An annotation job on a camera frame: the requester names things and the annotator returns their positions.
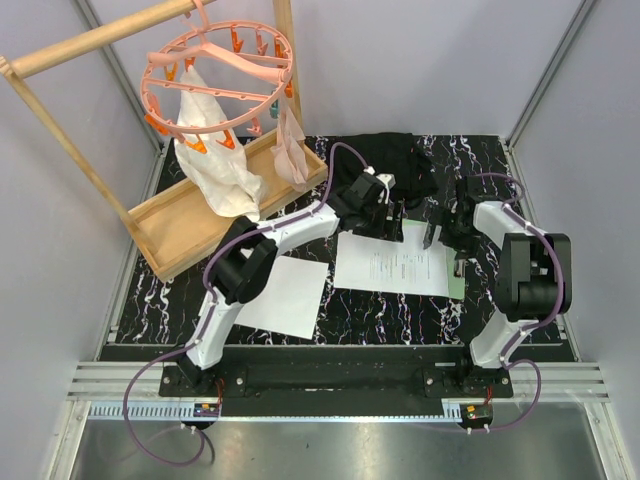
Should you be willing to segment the green clipboard folder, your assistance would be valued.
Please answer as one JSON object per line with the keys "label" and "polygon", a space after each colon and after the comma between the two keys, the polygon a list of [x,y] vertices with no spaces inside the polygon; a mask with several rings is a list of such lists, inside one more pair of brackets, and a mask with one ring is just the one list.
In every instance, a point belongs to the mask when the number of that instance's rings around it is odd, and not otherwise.
{"label": "green clipboard folder", "polygon": [[424,248],[427,226],[426,222],[403,222],[404,241],[399,253],[401,292],[462,300],[465,278],[455,274],[455,252],[437,239],[439,227],[431,245]]}

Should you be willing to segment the printed paper sheet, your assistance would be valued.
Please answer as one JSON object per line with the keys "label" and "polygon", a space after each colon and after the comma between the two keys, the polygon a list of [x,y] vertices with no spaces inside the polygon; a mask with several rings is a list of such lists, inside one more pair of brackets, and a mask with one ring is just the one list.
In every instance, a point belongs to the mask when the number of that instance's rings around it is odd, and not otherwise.
{"label": "printed paper sheet", "polygon": [[421,296],[449,295],[446,247],[423,246],[426,225],[411,221],[404,240],[391,242],[342,232],[338,235],[336,288]]}

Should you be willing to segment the white paper sheet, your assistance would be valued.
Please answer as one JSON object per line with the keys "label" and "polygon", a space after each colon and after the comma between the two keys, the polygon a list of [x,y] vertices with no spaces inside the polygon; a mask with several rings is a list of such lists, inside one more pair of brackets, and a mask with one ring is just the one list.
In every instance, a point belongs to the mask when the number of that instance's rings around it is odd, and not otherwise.
{"label": "white paper sheet", "polygon": [[311,340],[328,271],[327,263],[278,257],[265,289],[235,324]]}

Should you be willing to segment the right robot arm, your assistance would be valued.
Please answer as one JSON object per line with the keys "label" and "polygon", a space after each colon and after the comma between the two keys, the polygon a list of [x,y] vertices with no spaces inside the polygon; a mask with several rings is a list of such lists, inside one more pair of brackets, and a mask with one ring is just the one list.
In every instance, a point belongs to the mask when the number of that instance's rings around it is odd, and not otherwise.
{"label": "right robot arm", "polygon": [[437,240],[455,252],[454,274],[474,258],[482,238],[500,250],[491,319],[464,349],[451,383],[476,396],[501,379],[513,351],[533,331],[552,323],[572,302],[571,241],[549,233],[518,214],[515,198],[490,196],[479,186],[488,175],[456,181],[454,207],[439,208],[427,223],[423,247]]}

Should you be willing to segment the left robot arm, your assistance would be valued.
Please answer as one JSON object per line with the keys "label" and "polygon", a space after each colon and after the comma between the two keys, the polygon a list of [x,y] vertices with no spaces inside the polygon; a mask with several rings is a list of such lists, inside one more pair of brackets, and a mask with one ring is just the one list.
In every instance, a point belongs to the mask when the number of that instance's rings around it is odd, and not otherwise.
{"label": "left robot arm", "polygon": [[259,222],[234,220],[205,268],[206,289],[195,331],[176,360],[181,384],[196,396],[215,386],[230,330],[244,305],[264,290],[276,259],[310,241],[357,230],[376,237],[395,186],[391,174],[366,168],[349,187],[291,214]]}

